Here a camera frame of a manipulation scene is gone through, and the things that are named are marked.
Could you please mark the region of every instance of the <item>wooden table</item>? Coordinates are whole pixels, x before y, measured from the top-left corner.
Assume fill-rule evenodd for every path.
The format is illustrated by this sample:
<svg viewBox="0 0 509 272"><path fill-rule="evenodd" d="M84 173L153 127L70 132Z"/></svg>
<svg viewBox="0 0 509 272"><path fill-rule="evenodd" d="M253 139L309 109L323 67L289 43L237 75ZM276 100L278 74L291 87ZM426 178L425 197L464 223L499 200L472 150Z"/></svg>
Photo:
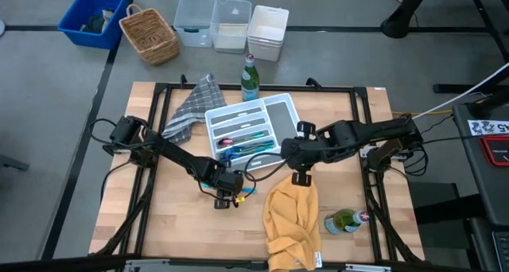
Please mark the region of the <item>wooden table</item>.
<svg viewBox="0 0 509 272"><path fill-rule="evenodd" d="M155 83L134 83L126 115L147 119L154 86ZM370 87L367 92L373 122L391 119L385 89ZM172 90L168 120L189 93L190 90ZM260 92L261 97L273 94L278 92ZM348 94L325 92L290 92L290 94L300 119L315 123L317 128L341 119L352 119ZM223 95L227 104L242 101L239 91L223 91ZM363 115L360 101L358 104L360 115ZM160 114L161 108L158 108L154 128L159 124ZM206 126L195 125L192 128L191 140L181 147L198 156L210 156ZM128 154L117 155L111 166L115 167L125 162L127 158ZM393 166L403 170L401 163L395 162ZM256 170L254 176L263 176L272 169L273 166ZM313 181L318 189L320 204L323 261L374 262L367 224L349 235L331 235L324 228L324 218L329 213L341 208L354 210L366 208L359 158L350 157L330 165L320 163L313 169ZM125 219L135 171L134 165L127 165L110 175L90 252L102 248ZM160 258L268 259L262 207L267 193L290 173L291 170L285 166L269 179L258 183L258 194L250 196L239 208L215 210L213 199L198 190L196 181L183 168L161 157L157 167L142 255ZM394 228L410 249L419 258L424 259L406 179L390 170L385 174L384 184ZM388 259L383 228L380 224L378 226L383 257ZM128 252L134 250L137 230L138 225L135 223Z"/></svg>

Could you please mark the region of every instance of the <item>gray checkered towel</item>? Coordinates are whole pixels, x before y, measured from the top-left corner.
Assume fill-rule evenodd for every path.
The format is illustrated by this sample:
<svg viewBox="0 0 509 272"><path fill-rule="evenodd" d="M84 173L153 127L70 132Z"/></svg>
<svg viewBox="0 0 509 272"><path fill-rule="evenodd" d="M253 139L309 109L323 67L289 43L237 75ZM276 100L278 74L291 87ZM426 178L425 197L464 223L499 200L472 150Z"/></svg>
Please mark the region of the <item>gray checkered towel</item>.
<svg viewBox="0 0 509 272"><path fill-rule="evenodd" d="M212 74L207 74L198 82L191 95L177 109L175 115L166 124L162 137L178 144L191 138L191 125L205 122L205 112L226 106L220 87Z"/></svg>

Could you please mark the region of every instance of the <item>blue bin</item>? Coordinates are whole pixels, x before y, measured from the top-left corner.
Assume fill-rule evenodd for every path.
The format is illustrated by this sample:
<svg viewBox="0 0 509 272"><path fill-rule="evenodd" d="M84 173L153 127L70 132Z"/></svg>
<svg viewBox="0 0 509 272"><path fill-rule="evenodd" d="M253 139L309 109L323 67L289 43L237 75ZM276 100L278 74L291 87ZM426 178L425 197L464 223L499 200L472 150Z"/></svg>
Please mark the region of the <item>blue bin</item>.
<svg viewBox="0 0 509 272"><path fill-rule="evenodd" d="M75 0L58 24L58 30L75 45L112 49L122 36L119 20L126 16L127 4L127 0ZM102 15L102 10L109 9L115 12L102 33L80 31L81 25L86 25L92 15Z"/></svg>

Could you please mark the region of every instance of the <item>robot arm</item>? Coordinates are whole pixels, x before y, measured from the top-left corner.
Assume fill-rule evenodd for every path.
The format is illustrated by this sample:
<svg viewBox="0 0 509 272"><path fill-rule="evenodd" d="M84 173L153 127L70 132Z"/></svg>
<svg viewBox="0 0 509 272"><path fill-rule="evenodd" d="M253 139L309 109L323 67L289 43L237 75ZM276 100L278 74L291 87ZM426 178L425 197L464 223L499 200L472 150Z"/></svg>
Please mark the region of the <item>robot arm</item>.
<svg viewBox="0 0 509 272"><path fill-rule="evenodd" d="M210 157L196 157L168 142L158 132L149 130L144 120L133 116L121 117L111 132L110 140L115 147L130 150L129 162L139 167L154 167L159 156L184 167L195 180L217 189L215 208L229 208L230 202L237 205L235 197L242 190L242 174L228 172L229 164Z"/></svg>
<svg viewBox="0 0 509 272"><path fill-rule="evenodd" d="M283 140L281 149L288 166L297 170L292 178L295 185L311 185L311 176L305 172L317 162L329 164L342 161L374 142L386 141L367 154L365 162L373 170L390 164L390 157L397 152L414 150L422 144L421 134L409 115L372 124L338 121L319 130L312 123L299 122L297 130L304 133L304 137Z"/></svg>

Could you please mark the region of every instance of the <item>yellow cloth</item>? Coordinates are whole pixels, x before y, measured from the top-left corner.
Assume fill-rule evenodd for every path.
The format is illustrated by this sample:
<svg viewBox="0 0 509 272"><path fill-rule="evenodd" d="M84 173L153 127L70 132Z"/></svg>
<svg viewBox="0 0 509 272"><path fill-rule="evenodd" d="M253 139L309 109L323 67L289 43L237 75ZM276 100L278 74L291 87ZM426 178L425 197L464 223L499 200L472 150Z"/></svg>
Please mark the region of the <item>yellow cloth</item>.
<svg viewBox="0 0 509 272"><path fill-rule="evenodd" d="M318 193L314 182L309 187L292 185L290 176L269 192L263 208L269 272L315 269L315 252L321 253L317 219Z"/></svg>

